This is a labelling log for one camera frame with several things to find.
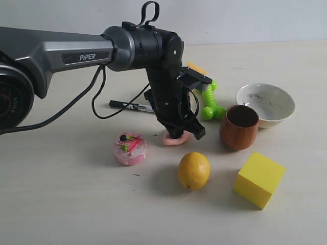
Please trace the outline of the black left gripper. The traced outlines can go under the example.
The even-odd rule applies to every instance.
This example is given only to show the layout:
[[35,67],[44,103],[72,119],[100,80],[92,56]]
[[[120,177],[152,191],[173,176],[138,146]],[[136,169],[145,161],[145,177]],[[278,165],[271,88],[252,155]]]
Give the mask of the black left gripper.
[[151,89],[146,92],[157,120],[163,124],[172,139],[178,139],[184,131],[197,140],[205,136],[205,127],[191,111],[189,89],[179,80],[180,67],[150,67],[146,74]]

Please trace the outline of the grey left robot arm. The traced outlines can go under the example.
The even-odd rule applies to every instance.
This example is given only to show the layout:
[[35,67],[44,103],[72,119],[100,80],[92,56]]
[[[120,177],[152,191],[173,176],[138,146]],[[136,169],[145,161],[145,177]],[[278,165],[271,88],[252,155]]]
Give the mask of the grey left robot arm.
[[44,98],[56,72],[96,66],[127,71],[144,69],[146,100],[170,136],[184,132],[200,139],[205,128],[191,111],[189,93],[210,79],[182,66],[183,41],[172,31],[125,22],[101,35],[1,27],[1,133],[38,129],[21,126],[34,97]]

